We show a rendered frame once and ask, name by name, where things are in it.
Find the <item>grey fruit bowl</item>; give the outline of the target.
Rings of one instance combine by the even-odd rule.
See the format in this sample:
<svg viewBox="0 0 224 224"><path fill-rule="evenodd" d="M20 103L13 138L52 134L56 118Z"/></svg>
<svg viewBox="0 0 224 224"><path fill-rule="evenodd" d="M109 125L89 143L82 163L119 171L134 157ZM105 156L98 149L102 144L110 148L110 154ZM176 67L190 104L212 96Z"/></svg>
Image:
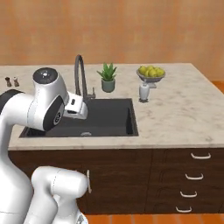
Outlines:
<svg viewBox="0 0 224 224"><path fill-rule="evenodd" d="M156 88L157 87L156 84L165 77L165 75L162 75L161 77L145 77L141 75L138 71L136 71L136 74L138 75L140 80L143 83L148 84L150 88Z"/></svg>

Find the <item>dark wood drawer front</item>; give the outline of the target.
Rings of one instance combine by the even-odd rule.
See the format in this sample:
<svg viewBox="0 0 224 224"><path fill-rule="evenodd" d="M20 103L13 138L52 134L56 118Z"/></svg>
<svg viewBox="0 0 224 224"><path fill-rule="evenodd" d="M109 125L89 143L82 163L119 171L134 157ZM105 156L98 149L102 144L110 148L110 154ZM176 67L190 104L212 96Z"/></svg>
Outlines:
<svg viewBox="0 0 224 224"><path fill-rule="evenodd" d="M203 173L202 180L188 180L185 174L198 177ZM208 169L154 169L150 173L150 183L161 186L204 185L224 188L224 171L210 171Z"/></svg>
<svg viewBox="0 0 224 224"><path fill-rule="evenodd" d="M212 155L207 160L196 160L191 153L197 156ZM184 149L156 149L153 151L151 167L153 169L172 167L207 168L209 166L224 166L223 148L184 148Z"/></svg>
<svg viewBox="0 0 224 224"><path fill-rule="evenodd" d="M182 191L184 194L194 194L196 191L198 196L196 198L183 198L179 193L180 191ZM224 189L203 185L160 186L159 188L151 188L148 193L147 202L152 203L158 200L217 200L222 202L224 200Z"/></svg>
<svg viewBox="0 0 224 224"><path fill-rule="evenodd" d="M147 214L179 214L176 208L187 209L192 207L192 211L189 214L218 214L222 207L222 202L213 201L201 201L201 200L168 200L168 201L154 201L148 204L145 208Z"/></svg>

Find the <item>dark wood cupboard door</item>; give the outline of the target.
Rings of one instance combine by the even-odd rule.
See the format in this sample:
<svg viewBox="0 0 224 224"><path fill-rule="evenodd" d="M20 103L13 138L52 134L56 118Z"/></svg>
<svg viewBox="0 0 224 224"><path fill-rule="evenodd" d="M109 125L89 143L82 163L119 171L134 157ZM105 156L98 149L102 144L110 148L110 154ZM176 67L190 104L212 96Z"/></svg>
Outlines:
<svg viewBox="0 0 224 224"><path fill-rule="evenodd" d="M151 150L82 150L78 162L92 189L78 200L84 214L144 212Z"/></svg>
<svg viewBox="0 0 224 224"><path fill-rule="evenodd" d="M10 150L9 157L29 178L39 166L54 166L87 173L81 157L74 150Z"/></svg>

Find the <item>green plant in grey pot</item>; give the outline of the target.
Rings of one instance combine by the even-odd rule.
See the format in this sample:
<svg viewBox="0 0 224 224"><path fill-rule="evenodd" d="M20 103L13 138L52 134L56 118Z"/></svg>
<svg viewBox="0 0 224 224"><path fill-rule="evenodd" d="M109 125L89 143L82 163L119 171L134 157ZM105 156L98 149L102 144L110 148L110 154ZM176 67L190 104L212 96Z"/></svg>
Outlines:
<svg viewBox="0 0 224 224"><path fill-rule="evenodd" d="M98 72L101 76L101 89L106 93L111 93L115 90L116 85L116 68L113 64L103 64L103 69Z"/></svg>

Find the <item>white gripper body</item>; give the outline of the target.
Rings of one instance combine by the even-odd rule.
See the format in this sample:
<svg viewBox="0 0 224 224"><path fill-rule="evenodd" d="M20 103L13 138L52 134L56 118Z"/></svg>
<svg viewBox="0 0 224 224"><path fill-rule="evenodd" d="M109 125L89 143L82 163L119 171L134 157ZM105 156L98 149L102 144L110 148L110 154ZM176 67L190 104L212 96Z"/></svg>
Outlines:
<svg viewBox="0 0 224 224"><path fill-rule="evenodd" d="M88 117L88 107L85 102L65 106L64 117L85 120Z"/></svg>

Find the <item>dark grey curved tap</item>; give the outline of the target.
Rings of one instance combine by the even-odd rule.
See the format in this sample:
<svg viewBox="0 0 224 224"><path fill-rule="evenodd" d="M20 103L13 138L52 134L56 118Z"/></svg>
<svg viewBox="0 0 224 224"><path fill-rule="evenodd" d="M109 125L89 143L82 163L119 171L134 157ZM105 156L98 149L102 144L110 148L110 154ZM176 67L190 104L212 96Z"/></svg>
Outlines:
<svg viewBox="0 0 224 224"><path fill-rule="evenodd" d="M79 72L81 72L82 88L80 88L80 83L79 83ZM83 58L79 54L75 57L74 83L75 83L75 93L77 95L81 95L85 102L95 98L95 92L93 92L92 94L88 93L84 62L83 62Z"/></svg>

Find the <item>black sink basin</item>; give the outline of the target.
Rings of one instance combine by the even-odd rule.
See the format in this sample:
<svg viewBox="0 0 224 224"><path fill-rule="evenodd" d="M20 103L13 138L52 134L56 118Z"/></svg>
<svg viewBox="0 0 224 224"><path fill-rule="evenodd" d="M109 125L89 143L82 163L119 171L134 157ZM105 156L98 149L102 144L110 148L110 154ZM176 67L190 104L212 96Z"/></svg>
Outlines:
<svg viewBox="0 0 224 224"><path fill-rule="evenodd" d="M135 137L137 122L132 100L94 99L87 102L85 120L63 117L58 126L45 132L25 127L20 138L31 137Z"/></svg>

